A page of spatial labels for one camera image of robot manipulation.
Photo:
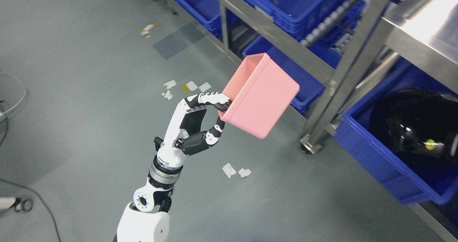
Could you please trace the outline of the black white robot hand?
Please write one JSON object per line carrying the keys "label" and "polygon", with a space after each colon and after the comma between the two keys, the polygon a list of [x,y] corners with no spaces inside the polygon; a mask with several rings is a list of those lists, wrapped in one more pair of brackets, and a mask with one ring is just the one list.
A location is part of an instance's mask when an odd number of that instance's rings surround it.
{"label": "black white robot hand", "polygon": [[177,168],[183,164],[186,156],[202,152],[218,143],[225,127],[221,118],[206,131],[201,130],[207,107],[213,106],[220,112],[226,112],[232,100],[218,92],[200,93],[181,100],[167,128],[163,146],[157,151],[157,157],[163,164]]}

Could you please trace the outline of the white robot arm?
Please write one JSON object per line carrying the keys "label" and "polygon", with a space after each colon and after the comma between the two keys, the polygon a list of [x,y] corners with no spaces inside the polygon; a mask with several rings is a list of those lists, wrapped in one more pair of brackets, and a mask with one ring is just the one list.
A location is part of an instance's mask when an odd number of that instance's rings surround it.
{"label": "white robot arm", "polygon": [[121,215],[114,242],[165,242],[170,233],[171,196],[183,167],[164,167],[155,156],[147,182]]}

